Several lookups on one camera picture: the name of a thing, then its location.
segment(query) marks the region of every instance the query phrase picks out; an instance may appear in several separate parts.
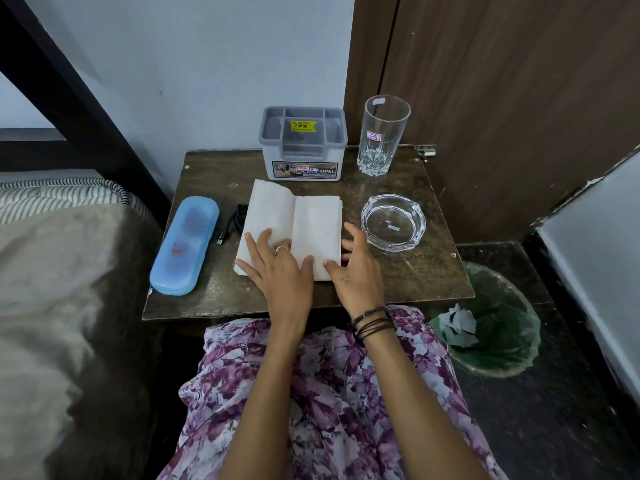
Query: yellow sticker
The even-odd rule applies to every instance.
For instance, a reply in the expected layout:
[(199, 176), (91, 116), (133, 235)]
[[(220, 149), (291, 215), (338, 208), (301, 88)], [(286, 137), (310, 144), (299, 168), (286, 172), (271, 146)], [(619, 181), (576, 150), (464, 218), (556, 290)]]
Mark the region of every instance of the yellow sticker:
[(299, 131), (302, 133), (316, 133), (317, 121), (292, 121), (291, 131)]

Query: blue pencil case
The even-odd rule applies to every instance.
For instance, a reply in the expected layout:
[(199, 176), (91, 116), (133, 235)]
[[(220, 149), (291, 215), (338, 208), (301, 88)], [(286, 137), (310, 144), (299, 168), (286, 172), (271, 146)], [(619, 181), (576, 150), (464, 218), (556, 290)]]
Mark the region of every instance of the blue pencil case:
[(218, 204), (210, 198), (181, 202), (149, 275), (156, 291), (180, 296), (193, 290), (219, 215)]

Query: purple floral fabric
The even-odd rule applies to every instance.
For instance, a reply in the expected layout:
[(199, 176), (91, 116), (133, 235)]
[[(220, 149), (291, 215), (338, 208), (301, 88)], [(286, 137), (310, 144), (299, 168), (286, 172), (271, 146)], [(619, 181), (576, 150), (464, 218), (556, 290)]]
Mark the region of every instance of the purple floral fabric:
[[(494, 480), (506, 480), (471, 418), (446, 345), (409, 306), (388, 306), (402, 346)], [(205, 355), (180, 389), (187, 421), (159, 480), (218, 478), (264, 355), (267, 319), (238, 319), (205, 332)], [(326, 328), (300, 343), (291, 386), (289, 476), (404, 479), (400, 453), (366, 348)]]

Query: drinking glass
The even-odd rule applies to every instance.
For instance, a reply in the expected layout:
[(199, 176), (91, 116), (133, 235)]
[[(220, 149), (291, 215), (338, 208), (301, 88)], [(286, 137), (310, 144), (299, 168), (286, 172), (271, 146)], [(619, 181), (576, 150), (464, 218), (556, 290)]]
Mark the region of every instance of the drinking glass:
[(364, 104), (358, 168), (372, 177), (389, 171), (404, 127), (411, 114), (411, 106), (390, 95), (378, 95)]

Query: black cable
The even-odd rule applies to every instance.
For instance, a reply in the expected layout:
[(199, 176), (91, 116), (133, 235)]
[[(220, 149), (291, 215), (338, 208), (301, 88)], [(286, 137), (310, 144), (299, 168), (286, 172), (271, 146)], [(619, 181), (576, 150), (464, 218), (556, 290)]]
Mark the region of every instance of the black cable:
[(234, 224), (236, 231), (238, 231), (239, 234), (242, 234), (247, 209), (249, 209), (249, 206), (247, 204), (238, 204), (237, 209), (233, 214), (231, 214), (231, 217), (229, 217), (229, 220), (227, 221), (227, 225), (223, 227), (222, 232), (218, 236), (218, 240), (216, 241), (218, 245), (222, 244), (224, 240), (228, 238), (228, 235), (230, 234), (229, 227), (231, 226), (231, 223)]

